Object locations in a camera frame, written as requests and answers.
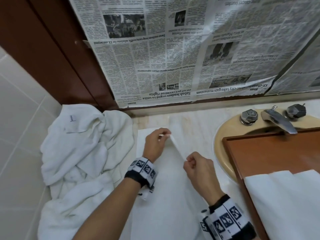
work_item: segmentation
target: beige sink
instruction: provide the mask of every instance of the beige sink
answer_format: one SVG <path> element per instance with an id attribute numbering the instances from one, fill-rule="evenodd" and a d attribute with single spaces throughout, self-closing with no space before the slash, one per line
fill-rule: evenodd
<path id="1" fill-rule="evenodd" d="M 270 121 L 264 121 L 261 118 L 261 112 L 264 109 L 256 109 L 258 112 L 258 120 L 251 126 L 245 126 L 240 122 L 240 114 L 232 117 L 228 121 L 224 122 L 214 139 L 214 153 L 224 169 L 224 171 L 232 178 L 235 182 L 237 181 L 235 172 L 230 164 L 229 158 L 226 151 L 222 145 L 222 138 L 227 136 L 240 136 L 245 134 L 255 134 L 255 133 L 267 133 L 267 132 L 277 132 L 281 131 L 278 126 Z M 277 112 L 283 113 L 283 109 L 276 109 Z M 292 121 L 292 125 L 297 129 L 308 129 L 314 127 L 320 127 L 320 119 L 315 118 L 310 115 L 306 115 L 297 121 Z"/>

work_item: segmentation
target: person's left hand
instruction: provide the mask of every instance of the person's left hand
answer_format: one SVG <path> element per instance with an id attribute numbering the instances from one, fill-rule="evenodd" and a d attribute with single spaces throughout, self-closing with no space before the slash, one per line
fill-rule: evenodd
<path id="1" fill-rule="evenodd" d="M 170 134 L 171 131 L 169 129 L 160 128 L 148 135 L 142 157 L 154 163 L 161 156 L 165 147 L 165 141 L 169 138 Z"/>

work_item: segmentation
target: black and white wristband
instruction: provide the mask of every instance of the black and white wristband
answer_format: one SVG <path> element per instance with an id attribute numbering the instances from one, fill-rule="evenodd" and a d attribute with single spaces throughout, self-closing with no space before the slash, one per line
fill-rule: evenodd
<path id="1" fill-rule="evenodd" d="M 251 240 L 257 236 L 249 219 L 227 194 L 209 210 L 210 215 L 203 222 L 212 237 L 218 234 L 223 240 Z"/>
<path id="2" fill-rule="evenodd" d="M 157 172 L 154 169 L 152 162 L 145 157 L 139 157 L 132 162 L 124 177 L 132 178 L 139 182 L 141 184 L 141 188 L 145 185 L 148 188 L 151 188 L 157 177 Z"/>

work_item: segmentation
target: wooden tray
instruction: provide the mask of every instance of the wooden tray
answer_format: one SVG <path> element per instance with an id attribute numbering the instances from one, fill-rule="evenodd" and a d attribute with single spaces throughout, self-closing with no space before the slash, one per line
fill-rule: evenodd
<path id="1" fill-rule="evenodd" d="M 283 170 L 299 173 L 314 169 L 320 173 L 320 127 L 300 129 L 296 135 L 281 131 L 224 137 L 222 143 L 257 233 L 261 240 L 269 240 L 245 186 L 244 178 Z"/>

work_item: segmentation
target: hand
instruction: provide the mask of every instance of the hand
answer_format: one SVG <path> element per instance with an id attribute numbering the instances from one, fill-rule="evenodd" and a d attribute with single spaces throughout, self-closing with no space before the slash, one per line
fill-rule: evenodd
<path id="1" fill-rule="evenodd" d="M 154 163 L 161 156 L 165 147 L 165 141 L 169 138 L 170 134 L 171 131 L 169 129 L 160 128 L 148 135 L 142 157 Z"/>
<path id="2" fill-rule="evenodd" d="M 194 189 L 206 200 L 209 206 L 214 205 L 225 193 L 220 188 L 214 162 L 201 156 L 198 152 L 191 153 L 184 162 L 186 171 Z"/>

